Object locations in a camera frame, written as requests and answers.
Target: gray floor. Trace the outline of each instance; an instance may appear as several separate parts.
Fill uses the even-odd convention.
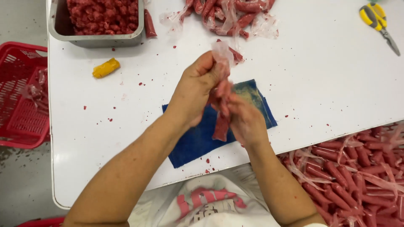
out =
[[[0,21],[0,44],[48,45],[46,0],[1,0]],[[0,147],[0,227],[66,215],[52,200],[50,149],[50,143],[33,150]]]

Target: stainless steel container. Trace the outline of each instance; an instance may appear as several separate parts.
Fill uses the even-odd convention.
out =
[[[49,33],[60,41],[69,41],[84,48],[136,46],[141,42],[144,28],[143,0],[139,0],[139,26],[132,34],[75,36],[66,0],[52,0],[49,14]]]

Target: blue cloth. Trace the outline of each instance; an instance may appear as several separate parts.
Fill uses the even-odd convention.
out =
[[[265,124],[268,128],[277,126],[267,100],[259,92],[255,80],[249,80],[234,85],[236,94],[248,100],[255,105],[263,114]],[[174,168],[178,168],[193,161],[210,151],[236,141],[231,130],[227,132],[227,142],[213,140],[212,135],[215,132],[217,112],[208,106],[205,108],[201,122],[194,128],[189,129],[179,140],[168,158]]]

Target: raw minced meat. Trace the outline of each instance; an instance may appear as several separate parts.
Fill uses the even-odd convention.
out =
[[[138,5],[139,0],[67,0],[78,36],[133,33],[139,25]]]

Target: scissors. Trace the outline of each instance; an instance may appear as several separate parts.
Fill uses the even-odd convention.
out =
[[[396,43],[386,30],[387,20],[383,8],[377,3],[369,3],[360,8],[359,15],[367,25],[371,26],[376,31],[379,31],[387,40],[387,44],[390,48],[400,56],[400,51],[398,50]]]

